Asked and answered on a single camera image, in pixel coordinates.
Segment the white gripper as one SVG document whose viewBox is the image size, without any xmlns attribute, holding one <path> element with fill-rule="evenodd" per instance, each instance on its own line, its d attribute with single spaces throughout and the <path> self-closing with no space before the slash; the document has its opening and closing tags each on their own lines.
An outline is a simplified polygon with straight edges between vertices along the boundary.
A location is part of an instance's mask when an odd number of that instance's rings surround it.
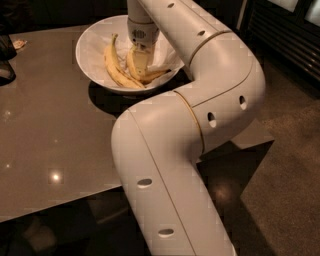
<svg viewBox="0 0 320 256">
<path fill-rule="evenodd" d="M 127 19 L 128 36 L 134 44 L 131 49 L 132 70 L 135 78 L 146 78 L 151 74 L 148 66 L 153 61 L 154 49 L 158 40 L 159 28 L 154 22 L 138 23 Z"/>
</svg>

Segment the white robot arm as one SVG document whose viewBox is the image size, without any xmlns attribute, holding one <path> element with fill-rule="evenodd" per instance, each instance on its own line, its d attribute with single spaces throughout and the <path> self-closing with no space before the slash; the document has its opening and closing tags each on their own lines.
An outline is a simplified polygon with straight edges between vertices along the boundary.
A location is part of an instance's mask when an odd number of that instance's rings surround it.
<svg viewBox="0 0 320 256">
<path fill-rule="evenodd" d="M 237 256 L 196 169 L 197 159 L 255 119 L 265 78 L 243 41 L 193 0 L 127 0 L 156 24 L 190 83 L 141 101 L 117 119 L 116 170 L 153 256 Z"/>
</svg>

